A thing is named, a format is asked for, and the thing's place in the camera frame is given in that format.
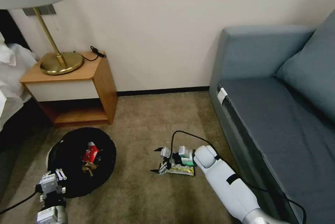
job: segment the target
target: power cord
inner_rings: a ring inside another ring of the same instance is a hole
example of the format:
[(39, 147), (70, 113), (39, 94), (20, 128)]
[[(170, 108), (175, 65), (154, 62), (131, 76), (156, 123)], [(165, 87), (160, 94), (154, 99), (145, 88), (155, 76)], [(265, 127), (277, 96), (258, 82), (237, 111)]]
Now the power cord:
[(97, 57), (95, 59), (88, 59), (86, 57), (84, 57), (83, 55), (81, 55), (83, 58), (85, 58), (87, 61), (90, 61), (90, 62), (93, 62), (95, 61), (98, 57), (101, 57), (101, 58), (105, 58), (106, 55), (103, 54), (103, 53), (100, 53), (99, 50), (97, 48), (94, 48), (92, 45), (91, 45), (91, 50), (93, 53), (95, 53), (97, 55)]
[[(219, 155), (218, 152), (217, 152), (217, 150), (215, 149), (215, 147), (214, 147), (209, 141), (207, 141), (207, 140), (205, 140), (205, 139), (203, 139), (203, 138), (201, 138), (201, 137), (199, 137), (199, 136), (196, 136), (196, 135), (194, 135), (194, 134), (191, 134), (191, 133), (188, 133), (188, 132), (185, 132), (185, 131), (182, 131), (182, 130), (177, 130), (177, 131), (175, 131), (175, 132), (173, 133), (172, 138), (171, 138), (171, 153), (170, 153), (170, 157), (169, 157), (169, 159), (170, 159), (171, 156), (172, 156), (172, 147), (173, 147), (173, 139), (174, 139), (174, 135), (175, 135), (176, 133), (178, 133), (178, 132), (187, 134), (187, 135), (189, 135), (189, 136), (192, 136), (192, 137), (195, 137), (195, 138), (198, 138), (198, 139), (201, 139), (202, 141), (204, 141), (204, 142), (206, 142), (207, 144), (209, 144), (209, 145), (214, 149), (214, 151), (217, 153), (217, 155)], [(233, 167), (232, 167), (232, 166), (231, 166), (231, 165), (230, 165), (224, 158), (222, 158), (221, 156), (219, 156), (219, 157), (220, 157), (224, 162), (226, 162), (226, 163), (232, 168), (232, 170), (237, 174), (237, 172), (234, 170), (234, 168), (233, 168)], [(297, 203), (297, 202), (295, 202), (295, 201), (293, 201), (293, 200), (290, 200), (290, 199), (287, 198), (286, 196), (283, 196), (283, 195), (281, 195), (281, 194), (279, 194), (279, 193), (271, 192), (271, 191), (269, 191), (269, 190), (266, 190), (266, 189), (263, 189), (263, 188), (260, 188), (260, 187), (251, 185), (251, 184), (249, 184), (248, 182), (246, 182), (241, 176), (240, 176), (240, 179), (241, 179), (247, 186), (249, 186), (249, 187), (251, 187), (251, 188), (254, 188), (254, 189), (257, 189), (257, 190), (259, 190), (259, 191), (262, 191), (262, 192), (271, 194), (271, 195), (273, 195), (273, 196), (282, 198), (282, 199), (284, 199), (284, 200), (286, 200), (286, 201), (288, 201), (288, 202), (291, 202), (291, 203), (293, 203), (294, 205), (298, 206), (298, 207), (303, 211), (303, 222), (302, 222), (302, 223), (303, 223), (303, 224), (306, 224), (307, 213), (306, 213), (306, 210), (304, 209), (304, 207), (303, 207), (302, 205), (300, 205), (299, 203)]]
[(40, 193), (41, 191), (42, 191), (41, 185), (40, 184), (36, 185), (35, 186), (35, 192), (32, 195), (28, 196), (27, 198), (25, 198), (24, 200), (20, 201), (19, 203), (16, 203), (15, 205), (13, 205), (13, 206), (11, 206), (9, 208), (6, 208), (5, 210), (0, 211), (0, 215), (8, 212), (9, 210), (12, 210), (13, 208), (21, 205), (22, 203), (25, 203), (27, 200), (30, 200), (32, 197), (35, 196), (35, 194)]

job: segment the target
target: black round bag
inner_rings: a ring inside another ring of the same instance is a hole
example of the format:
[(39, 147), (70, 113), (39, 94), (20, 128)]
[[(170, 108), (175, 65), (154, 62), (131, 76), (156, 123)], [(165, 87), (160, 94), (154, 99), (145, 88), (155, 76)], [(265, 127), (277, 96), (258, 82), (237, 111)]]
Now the black round bag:
[[(82, 170), (82, 158), (93, 142), (101, 150), (98, 167), (93, 176)], [(48, 171), (62, 168), (66, 180), (59, 184), (66, 187), (65, 198), (81, 197), (104, 184), (112, 174), (116, 161), (116, 148), (109, 136), (98, 128), (85, 127), (68, 132), (54, 145), (48, 157)]]

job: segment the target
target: brass lamp base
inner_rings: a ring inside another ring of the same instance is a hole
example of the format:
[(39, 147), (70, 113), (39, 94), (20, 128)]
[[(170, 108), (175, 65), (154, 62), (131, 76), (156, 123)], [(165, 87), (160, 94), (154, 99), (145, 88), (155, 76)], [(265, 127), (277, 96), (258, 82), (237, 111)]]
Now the brass lamp base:
[(61, 75), (69, 73), (81, 67), (84, 64), (83, 56), (76, 52), (64, 52), (62, 56), (65, 64), (58, 61), (56, 53), (47, 54), (41, 62), (41, 71), (48, 75)]

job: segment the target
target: white bedsheet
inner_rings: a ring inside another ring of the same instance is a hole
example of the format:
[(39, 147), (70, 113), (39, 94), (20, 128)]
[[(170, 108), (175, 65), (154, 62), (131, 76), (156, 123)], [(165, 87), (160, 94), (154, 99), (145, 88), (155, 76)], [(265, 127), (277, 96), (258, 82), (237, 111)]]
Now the white bedsheet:
[(36, 63), (36, 55), (18, 44), (8, 47), (0, 34), (0, 131), (30, 94), (19, 82), (21, 76)]

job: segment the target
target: sofa cushion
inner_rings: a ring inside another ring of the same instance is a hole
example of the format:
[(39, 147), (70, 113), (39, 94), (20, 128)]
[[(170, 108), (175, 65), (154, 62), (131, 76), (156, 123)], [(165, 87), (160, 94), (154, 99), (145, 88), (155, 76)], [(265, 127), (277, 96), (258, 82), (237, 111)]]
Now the sofa cushion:
[[(275, 77), (219, 85), (282, 191), (306, 209), (308, 222), (335, 223), (333, 122)], [(291, 206), (301, 221), (302, 211)]]
[(335, 121), (335, 11), (304, 48), (289, 58), (276, 76), (308, 98)]

